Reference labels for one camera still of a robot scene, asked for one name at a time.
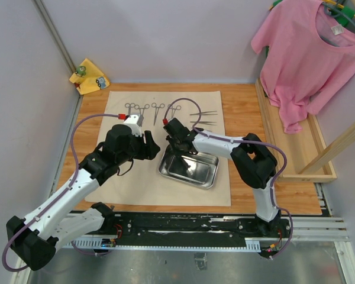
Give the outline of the long steel hemostat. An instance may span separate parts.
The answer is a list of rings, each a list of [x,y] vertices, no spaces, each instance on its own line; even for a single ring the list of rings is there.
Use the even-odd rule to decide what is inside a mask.
[[[171,119],[175,117],[175,113],[177,111],[180,111],[182,109],[180,105],[173,105],[173,104],[169,104],[167,107],[169,108]]]

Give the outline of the steel surgical forceps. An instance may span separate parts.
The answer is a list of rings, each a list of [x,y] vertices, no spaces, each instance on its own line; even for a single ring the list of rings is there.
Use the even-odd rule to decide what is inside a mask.
[[[204,116],[208,116],[208,115],[217,115],[217,111],[204,111],[204,112],[197,112],[197,113],[193,113],[193,114],[189,114],[190,116],[198,116],[198,115],[204,115]]]

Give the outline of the beige cloth wrap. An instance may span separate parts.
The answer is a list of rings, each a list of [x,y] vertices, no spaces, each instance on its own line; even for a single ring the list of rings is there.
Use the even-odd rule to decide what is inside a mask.
[[[159,111],[156,125],[153,125],[154,108],[151,104],[164,103]],[[203,128],[217,135],[225,133],[222,111],[221,94],[213,92],[115,92],[109,93],[105,113],[98,133],[98,142],[105,139],[107,132],[119,120],[114,114],[127,113],[125,103],[135,103],[150,108],[144,112],[143,130],[150,130],[154,141],[161,151],[155,159],[136,160],[133,166],[126,163],[121,166],[125,175],[112,176],[100,188],[86,197],[88,202],[104,202],[107,204],[123,205],[152,205],[152,206],[230,206],[231,190],[228,170],[228,160],[219,158],[219,165],[214,184],[207,190],[177,182],[159,173],[159,164],[168,146],[167,133],[163,129],[163,118],[170,118],[169,104],[180,105],[182,109],[175,113],[185,127],[191,128],[190,121],[196,121],[196,116],[189,114],[198,111],[217,111],[217,115],[203,116],[200,121],[215,121],[216,125],[205,125]]]

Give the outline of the stainless steel tray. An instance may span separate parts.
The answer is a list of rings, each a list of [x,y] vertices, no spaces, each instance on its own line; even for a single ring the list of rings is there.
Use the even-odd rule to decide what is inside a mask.
[[[196,163],[194,174],[189,175],[169,150],[167,146],[158,168],[163,177],[204,190],[213,186],[219,165],[217,157],[206,153],[183,155],[183,159]]]

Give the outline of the steel hemostat clamp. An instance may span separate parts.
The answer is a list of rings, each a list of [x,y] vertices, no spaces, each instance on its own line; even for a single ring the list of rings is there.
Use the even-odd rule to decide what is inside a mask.
[[[156,102],[153,102],[151,104],[151,107],[154,108],[154,119],[153,119],[153,125],[156,125],[157,117],[159,115],[159,111],[165,107],[164,103],[157,104]]]

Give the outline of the steel surgical scissors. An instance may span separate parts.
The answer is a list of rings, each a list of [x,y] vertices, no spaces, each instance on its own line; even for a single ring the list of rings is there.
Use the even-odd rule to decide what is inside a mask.
[[[124,106],[127,108],[127,115],[131,115],[131,111],[136,109],[137,105],[135,103],[125,103]]]

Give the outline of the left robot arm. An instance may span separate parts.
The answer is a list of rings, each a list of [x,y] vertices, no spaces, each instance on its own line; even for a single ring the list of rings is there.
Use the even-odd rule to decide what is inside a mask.
[[[80,163],[69,180],[48,200],[25,217],[13,216],[6,224],[8,243],[2,255],[12,250],[27,268],[37,271],[46,266],[67,243],[90,232],[108,234],[115,228],[113,210],[102,202],[93,204],[81,215],[66,220],[66,215],[87,195],[116,175],[120,166],[135,160],[153,160],[160,147],[149,130],[129,122],[114,125],[93,152]]]

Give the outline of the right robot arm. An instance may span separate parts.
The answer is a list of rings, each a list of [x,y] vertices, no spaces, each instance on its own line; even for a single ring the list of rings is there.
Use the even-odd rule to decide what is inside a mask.
[[[277,160],[257,135],[229,137],[201,128],[189,130],[176,118],[165,118],[163,128],[175,155],[205,153],[231,160],[241,180],[253,189],[257,232],[264,237],[276,232],[280,215],[274,187]]]

